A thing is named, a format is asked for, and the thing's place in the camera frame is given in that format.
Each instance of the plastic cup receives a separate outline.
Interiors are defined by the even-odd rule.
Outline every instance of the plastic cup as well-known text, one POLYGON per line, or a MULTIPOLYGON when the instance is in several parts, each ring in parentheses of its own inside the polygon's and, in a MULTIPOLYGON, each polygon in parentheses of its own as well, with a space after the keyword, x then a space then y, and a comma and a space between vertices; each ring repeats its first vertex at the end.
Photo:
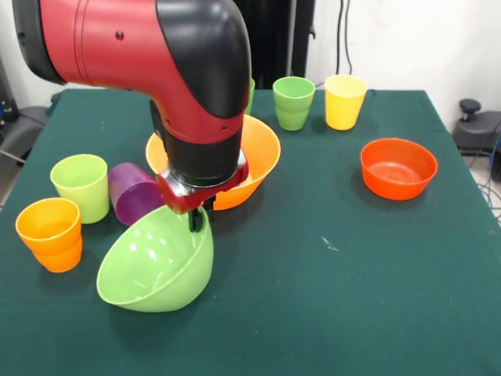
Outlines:
POLYGON ((155 180, 133 163, 120 163, 108 175, 111 203, 118 220, 132 225, 164 205, 155 180))
POLYGON ((73 201, 55 197, 34 202, 17 216, 16 231, 50 272, 66 272, 80 262, 81 216, 73 201))
POLYGON ((78 154, 58 162, 50 172, 57 193, 80 208, 81 222, 95 223, 110 210, 108 167, 92 154, 78 154))
POLYGON ((305 125, 315 95, 315 84, 303 77, 283 77, 273 84, 276 116, 282 128, 297 131, 305 125))
POLYGON ((254 102, 254 91, 256 89, 256 81, 253 78, 250 79, 249 84, 249 101, 247 102, 247 107, 245 107, 245 113, 250 115, 252 112, 252 103, 254 102))
POLYGON ((359 77, 339 74, 326 79, 326 122, 332 129, 347 131, 359 118, 367 84, 359 77))

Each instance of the bowl rim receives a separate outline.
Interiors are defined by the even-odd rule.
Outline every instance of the bowl rim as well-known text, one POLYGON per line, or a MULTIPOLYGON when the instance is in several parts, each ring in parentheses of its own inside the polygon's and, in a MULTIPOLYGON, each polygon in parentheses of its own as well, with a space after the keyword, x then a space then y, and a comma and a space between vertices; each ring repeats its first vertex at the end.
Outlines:
POLYGON ((113 249, 113 247, 121 240, 121 238, 128 232, 128 231, 131 231, 132 227, 138 223, 139 221, 143 220, 144 218, 148 217, 149 215, 153 215, 153 213, 155 212, 158 212, 160 210, 171 210, 167 205, 164 205, 164 206, 160 206, 159 208, 151 211, 150 213, 148 213, 147 215, 145 215, 144 217, 142 217, 139 221, 137 221, 134 225, 132 225, 131 227, 129 227, 128 229, 126 229, 119 237, 118 239, 116 239, 114 241, 114 243, 111 245, 110 249, 108 250, 108 252, 106 253, 106 255, 104 256, 103 260, 101 261, 101 265, 99 266, 99 270, 97 272, 97 278, 96 278, 96 289, 97 289, 97 293, 99 295, 99 297, 106 303, 109 303, 111 305, 114 305, 114 306, 129 306, 131 304, 135 304, 137 302, 141 302, 143 300, 146 300, 147 298, 150 298, 151 296, 157 294, 159 291, 161 290, 164 290, 167 286, 169 286, 170 284, 174 283, 175 280, 178 279, 178 277, 180 275, 182 275, 185 270, 188 268, 188 266, 190 266, 193 262, 193 260, 199 255, 200 253, 200 250, 202 248, 202 246, 205 244, 205 242, 207 241, 207 237, 208 237, 208 234, 210 233, 211 229, 210 227, 207 228, 208 225, 208 216, 207 216, 207 212, 205 211, 204 208, 200 207, 199 209, 201 209, 201 212, 202 212, 202 215, 204 216, 204 227, 206 228, 206 231, 205 231, 205 234, 204 234, 204 237, 202 239, 202 241, 200 242, 200 244, 198 245, 198 247, 196 248, 196 250, 194 251, 194 253, 191 255, 191 257, 188 259, 188 261, 185 263, 185 265, 182 266, 182 268, 180 270, 178 270, 178 272, 172 276, 171 278, 169 278, 167 281, 165 281, 165 283, 163 283, 161 286, 159 286, 158 289, 156 289, 155 291, 151 291, 149 292, 148 294, 146 295, 143 295, 139 298, 135 298, 135 299, 132 299, 132 300, 129 300, 129 301, 123 301, 123 302, 118 302, 118 301, 114 301, 114 300, 111 300, 111 299, 108 299, 105 297, 105 295, 101 292, 101 289, 99 288, 99 279, 100 279, 100 276, 101 276, 101 272, 103 271, 103 266, 105 264, 105 261, 110 257, 110 253, 111 253, 111 250, 113 249))
MULTIPOLYGON (((273 140, 276 142, 276 145, 278 146, 278 150, 277 150, 277 154, 276 154, 276 158, 273 160, 273 162, 270 164, 269 168, 262 174, 260 174, 258 177, 255 177, 255 176, 252 176, 252 180, 250 181, 247 181, 247 182, 242 182, 241 184, 239 184, 238 186, 234 186, 231 190, 229 190, 228 192, 234 192, 240 188, 245 188, 247 186, 252 186, 256 183, 259 183, 260 181, 264 180, 264 178, 266 176, 268 176, 270 174, 271 171, 273 171, 273 169, 278 165, 279 163, 279 160, 280 160, 280 156, 282 154, 282 145, 280 144, 280 140, 279 140, 279 137, 276 135, 276 133, 273 131, 273 129, 267 125, 266 123, 264 123, 262 120, 259 120, 258 118, 255 118, 254 116, 250 116, 250 115, 247 115, 245 114, 244 115, 245 118, 252 118, 256 121, 257 124, 259 124, 259 126, 261 126, 266 132, 269 133, 269 135, 273 138, 273 140)), ((151 149, 151 142, 153 139, 155 138, 160 138, 155 132, 148 138, 148 141, 146 143, 146 162, 148 163, 148 166, 150 167, 150 170, 153 171, 153 173, 155 174, 159 174, 160 172, 157 172, 153 169, 152 167, 152 163, 150 162, 150 157, 148 155, 148 150, 151 149)))
POLYGON ((399 186, 419 186, 419 185, 421 185, 423 183, 429 183, 437 175, 437 172, 438 172, 437 158, 435 158, 435 156, 433 155, 433 153, 431 153, 426 147, 424 147, 423 145, 420 145, 419 143, 416 143, 416 142, 411 141, 409 139, 401 139, 401 138, 398 138, 398 137, 383 137, 383 138, 380 138, 380 139, 374 139, 373 141, 367 143, 362 148, 362 151, 360 152, 360 162, 362 163, 362 168, 365 169, 369 174, 371 174, 371 176, 373 176, 375 178, 378 178, 380 180, 383 180, 386 183, 391 183, 391 184, 395 184, 395 185, 399 185, 399 186), (381 177, 381 176, 378 176, 378 175, 374 174, 372 171, 370 171, 369 166, 364 162, 363 156, 364 156, 364 153, 366 152, 366 149, 369 146, 372 146, 375 143, 380 143, 382 141, 396 141, 398 143, 406 143, 408 145, 412 145, 412 146, 418 148, 419 150, 423 151, 430 158, 430 160, 433 163, 433 167, 434 167, 433 168, 433 172, 426 179, 421 179, 419 182, 414 182, 414 183, 397 182, 395 180, 384 178, 384 177, 381 177))

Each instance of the orange bowl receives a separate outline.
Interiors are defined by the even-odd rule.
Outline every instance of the orange bowl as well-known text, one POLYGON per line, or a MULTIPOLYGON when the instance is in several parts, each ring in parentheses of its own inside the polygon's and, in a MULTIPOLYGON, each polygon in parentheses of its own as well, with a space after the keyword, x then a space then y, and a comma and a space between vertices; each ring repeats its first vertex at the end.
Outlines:
POLYGON ((376 139, 364 146, 360 159, 367 187, 390 200, 419 196, 438 170, 434 155, 407 139, 376 139))
MULTIPOLYGON (((280 158, 280 141, 274 131, 262 121, 244 115, 242 150, 249 163, 249 176, 228 192, 220 192, 215 210, 234 208, 247 200, 274 169, 280 158)), ((152 134, 146 144, 146 160, 155 174, 167 168, 168 156, 160 137, 152 134)))

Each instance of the green cup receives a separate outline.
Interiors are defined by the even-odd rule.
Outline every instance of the green cup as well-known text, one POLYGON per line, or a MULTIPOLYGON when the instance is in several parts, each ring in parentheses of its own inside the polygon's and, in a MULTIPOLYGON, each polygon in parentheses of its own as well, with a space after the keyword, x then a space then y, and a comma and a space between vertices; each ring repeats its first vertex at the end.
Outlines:
POLYGON ((273 84, 276 116, 282 128, 298 131, 305 125, 315 95, 315 84, 303 77, 283 77, 273 84))
POLYGON ((245 107, 245 113, 250 115, 252 112, 252 103, 254 102, 254 90, 256 89, 256 81, 253 78, 250 79, 249 84, 249 102, 247 102, 247 107, 245 107))
POLYGON ((80 208, 82 223, 98 222, 108 214, 108 167, 102 158, 91 154, 65 158, 52 168, 50 179, 62 198, 80 208))

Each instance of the metal pole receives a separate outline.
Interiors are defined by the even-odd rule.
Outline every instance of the metal pole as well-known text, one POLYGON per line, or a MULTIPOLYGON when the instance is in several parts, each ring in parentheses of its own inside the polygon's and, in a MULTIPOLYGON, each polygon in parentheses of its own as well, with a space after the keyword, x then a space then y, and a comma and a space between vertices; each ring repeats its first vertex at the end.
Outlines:
POLYGON ((296 28, 296 8, 297 0, 290 1, 290 17, 289 17, 289 41, 287 46, 287 76, 292 72, 292 52, 294 50, 294 30, 296 28))

